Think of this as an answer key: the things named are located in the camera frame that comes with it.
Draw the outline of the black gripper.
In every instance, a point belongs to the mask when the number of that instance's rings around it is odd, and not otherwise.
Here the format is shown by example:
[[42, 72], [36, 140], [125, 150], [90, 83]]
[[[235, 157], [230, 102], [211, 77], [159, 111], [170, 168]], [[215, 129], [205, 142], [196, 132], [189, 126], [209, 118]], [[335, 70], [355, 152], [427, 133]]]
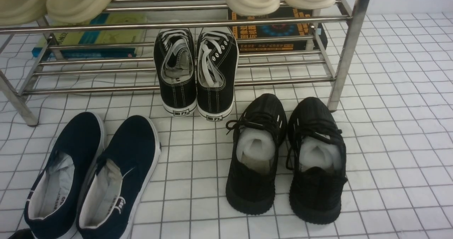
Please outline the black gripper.
[[31, 229], [20, 229], [14, 232], [8, 239], [34, 239]]

